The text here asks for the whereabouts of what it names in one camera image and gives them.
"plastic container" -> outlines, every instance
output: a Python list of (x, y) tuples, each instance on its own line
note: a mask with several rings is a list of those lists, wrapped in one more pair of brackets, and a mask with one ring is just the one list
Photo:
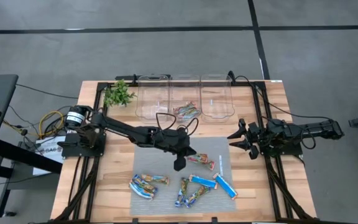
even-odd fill
[(201, 114), (200, 76), (171, 76), (169, 113), (175, 115), (179, 123)]
[(225, 122), (234, 114), (229, 76), (201, 76), (201, 112), (203, 121), (212, 123)]
[[(169, 78), (166, 75), (143, 75), (138, 84), (136, 116), (145, 123), (155, 123), (156, 113), (168, 113)], [(167, 121), (168, 116), (160, 115), (158, 120)]]

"potted plant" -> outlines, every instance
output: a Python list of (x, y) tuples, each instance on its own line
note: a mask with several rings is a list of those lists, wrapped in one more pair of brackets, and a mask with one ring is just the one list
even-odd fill
[(127, 106), (127, 104), (131, 102), (130, 99), (134, 96), (136, 96), (135, 93), (128, 94), (128, 85), (124, 80), (119, 80), (114, 86), (106, 90), (103, 102), (106, 106)]

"wooden table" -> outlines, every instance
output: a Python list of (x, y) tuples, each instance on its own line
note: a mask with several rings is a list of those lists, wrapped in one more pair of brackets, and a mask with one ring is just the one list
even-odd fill
[[(98, 82), (96, 81), (85, 81), (82, 83), (78, 105), (93, 106), (97, 84)], [(269, 102), (289, 111), (283, 83), (266, 81), (266, 87)], [(226, 137), (238, 130), (237, 122), (239, 118), (244, 118), (246, 123), (256, 121), (251, 88), (237, 86), (231, 89), (235, 114), (228, 122), (222, 124), (204, 123), (200, 119), (200, 125), (194, 135), (192, 135), (193, 138)], [(137, 88), (130, 88), (129, 91), (137, 92)], [(264, 111), (261, 99), (260, 102), (261, 110)], [(150, 125), (144, 124), (139, 120), (135, 115), (135, 109), (136, 100), (126, 108), (109, 109), (108, 116), (133, 126)], [(288, 122), (291, 121), (290, 115), (273, 107), (271, 107), (271, 110), (274, 118), (284, 119)], [(242, 149), (230, 146), (229, 150), (233, 185), (239, 194), (236, 198), (236, 212), (142, 215), (132, 217), (130, 211), (131, 194), (133, 192), (129, 189), (128, 183), (133, 176), (134, 145), (122, 136), (108, 133), (106, 150), (99, 165), (91, 221), (131, 222), (133, 218), (139, 218), (140, 222), (210, 222), (212, 217), (217, 217), (220, 222), (274, 221), (275, 217), (264, 158), (259, 156), (255, 160), (250, 160), (248, 152)], [(63, 164), (51, 218), (57, 217), (67, 206), (76, 161), (77, 158), (73, 157), (66, 159)], [(293, 156), (282, 156), (282, 161), (289, 191), (304, 210), (315, 217), (316, 212), (303, 164)], [(77, 170), (78, 175), (74, 193), (78, 186), (80, 169), (81, 165), (79, 165)], [(278, 189), (277, 192), (281, 213), (285, 217), (282, 195)], [(87, 198), (88, 193), (85, 192), (81, 203), (80, 218), (84, 217)]]

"black floor line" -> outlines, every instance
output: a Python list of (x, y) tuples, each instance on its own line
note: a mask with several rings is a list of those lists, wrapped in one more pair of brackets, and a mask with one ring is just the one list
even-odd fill
[(181, 27), (0, 30), (0, 34), (89, 34), (89, 33), (123, 33), (123, 32), (242, 31), (242, 30), (252, 30), (252, 29), (253, 29), (252, 26), (181, 26)]
[(253, 0), (248, 0), (249, 11), (252, 19), (252, 27), (254, 28), (256, 47), (258, 50), (260, 66), (262, 69), (262, 78), (264, 80), (270, 79), (269, 69), (267, 68), (267, 61), (265, 56), (264, 45), (262, 43), (262, 37), (260, 36), (258, 20), (256, 16), (255, 6)]
[(358, 30), (358, 25), (343, 26), (260, 26), (259, 30)]

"gray rubber mat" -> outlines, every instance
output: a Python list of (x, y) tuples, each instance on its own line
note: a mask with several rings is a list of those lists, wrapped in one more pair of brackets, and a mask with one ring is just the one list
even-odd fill
[[(205, 179), (213, 179), (212, 176), (221, 172), (219, 157), (222, 160), (223, 178), (232, 184), (230, 166), (229, 144), (226, 138), (192, 138), (190, 146), (198, 153), (207, 153), (208, 159), (215, 162), (214, 170), (209, 170), (201, 164), (187, 161), (184, 169), (177, 172), (173, 169), (173, 161), (176, 156), (170, 153), (163, 153), (159, 149), (146, 149), (135, 147), (134, 175), (166, 175), (169, 177), (169, 185), (151, 182), (158, 187), (153, 200), (147, 200), (131, 193), (131, 215), (167, 215), (180, 213), (207, 213), (207, 212), (232, 212), (236, 210), (236, 203), (218, 185), (218, 189), (202, 195), (191, 208), (185, 205), (175, 207), (177, 200), (180, 179), (188, 178), (190, 174)], [(189, 183), (186, 198), (196, 192), (200, 184)]]

